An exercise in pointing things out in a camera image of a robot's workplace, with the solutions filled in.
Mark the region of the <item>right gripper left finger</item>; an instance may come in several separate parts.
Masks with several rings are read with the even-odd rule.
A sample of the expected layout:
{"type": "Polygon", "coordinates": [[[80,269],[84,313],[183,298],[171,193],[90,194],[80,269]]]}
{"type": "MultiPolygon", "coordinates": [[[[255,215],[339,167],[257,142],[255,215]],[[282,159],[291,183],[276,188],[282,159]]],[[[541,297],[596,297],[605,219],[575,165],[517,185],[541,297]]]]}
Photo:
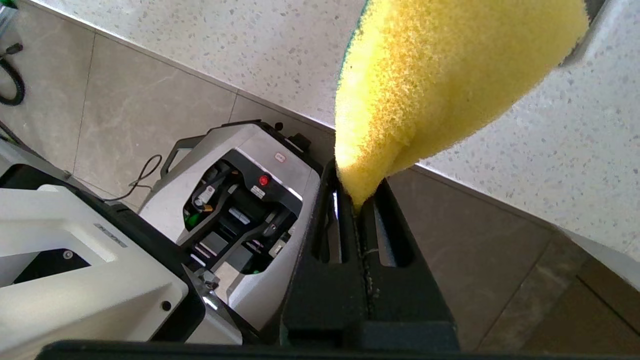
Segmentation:
{"type": "Polygon", "coordinates": [[[281,312],[281,344],[350,347],[368,317],[357,222],[334,160],[324,167],[281,312]]]}

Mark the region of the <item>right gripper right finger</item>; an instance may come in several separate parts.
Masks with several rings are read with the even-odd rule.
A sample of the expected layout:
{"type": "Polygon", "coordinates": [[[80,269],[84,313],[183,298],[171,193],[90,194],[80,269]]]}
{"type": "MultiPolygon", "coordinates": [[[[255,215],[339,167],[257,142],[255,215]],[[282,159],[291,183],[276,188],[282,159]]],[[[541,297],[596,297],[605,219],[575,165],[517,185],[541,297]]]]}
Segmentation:
{"type": "Polygon", "coordinates": [[[364,314],[346,326],[359,351],[457,351],[457,326],[387,180],[359,214],[345,200],[345,259],[354,260],[364,314]]]}

